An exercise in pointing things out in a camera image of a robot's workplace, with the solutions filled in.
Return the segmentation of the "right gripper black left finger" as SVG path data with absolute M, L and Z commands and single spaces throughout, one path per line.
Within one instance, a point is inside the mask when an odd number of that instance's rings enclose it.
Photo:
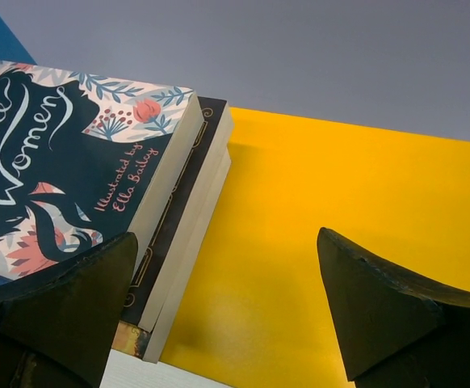
M 138 243 L 124 233 L 0 285 L 0 387 L 98 387 Z

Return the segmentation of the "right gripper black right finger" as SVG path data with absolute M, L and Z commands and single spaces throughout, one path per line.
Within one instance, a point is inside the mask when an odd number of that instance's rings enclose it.
M 317 236 L 321 278 L 348 381 L 357 387 L 470 387 L 470 292 Z

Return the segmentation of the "Little Women book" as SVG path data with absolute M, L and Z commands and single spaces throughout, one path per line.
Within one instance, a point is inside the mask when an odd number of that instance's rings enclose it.
M 144 253 L 202 123 L 187 87 L 0 60 L 0 285 L 125 232 Z

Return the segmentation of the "A Tale of Two Cities book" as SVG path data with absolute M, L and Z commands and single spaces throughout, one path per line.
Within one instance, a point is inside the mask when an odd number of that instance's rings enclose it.
M 204 122 L 128 291 L 123 322 L 151 332 L 232 132 L 228 102 L 199 97 Z

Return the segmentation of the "Jane Eyre book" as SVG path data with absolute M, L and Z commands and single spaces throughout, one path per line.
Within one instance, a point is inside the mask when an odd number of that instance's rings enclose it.
M 159 361 L 230 165 L 231 158 L 225 152 L 209 191 L 200 203 L 199 214 L 195 216 L 192 225 L 191 237 L 186 240 L 187 245 L 184 247 L 183 259 L 173 277 L 173 282 L 170 284 L 170 290 L 163 301 L 153 330 L 147 332 L 128 323 L 120 323 L 112 345 L 112 348 L 116 351 L 134 356 L 145 362 L 157 363 Z

